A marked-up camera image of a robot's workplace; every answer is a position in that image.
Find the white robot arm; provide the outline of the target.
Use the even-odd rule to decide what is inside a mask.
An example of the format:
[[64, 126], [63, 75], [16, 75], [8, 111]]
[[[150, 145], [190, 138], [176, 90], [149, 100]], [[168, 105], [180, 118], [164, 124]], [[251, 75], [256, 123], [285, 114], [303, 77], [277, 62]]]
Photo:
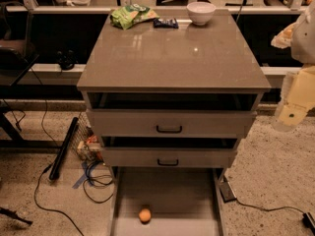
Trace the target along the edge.
[[282, 132], [296, 128], [315, 107], [315, 2], [311, 2], [295, 23], [278, 33], [271, 44], [290, 48], [291, 57], [302, 64], [288, 72], [281, 90], [281, 101], [275, 111], [273, 127]]

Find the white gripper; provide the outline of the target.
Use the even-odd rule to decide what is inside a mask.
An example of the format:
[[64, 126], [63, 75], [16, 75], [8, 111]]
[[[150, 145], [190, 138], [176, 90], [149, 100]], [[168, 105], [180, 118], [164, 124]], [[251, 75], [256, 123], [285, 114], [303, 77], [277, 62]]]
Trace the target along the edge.
[[[295, 23], [274, 36], [271, 45], [275, 48], [290, 47]], [[273, 128], [289, 132], [296, 128], [315, 107], [315, 66], [304, 65], [296, 73], [288, 72], [283, 79], [282, 102], [277, 106]]]

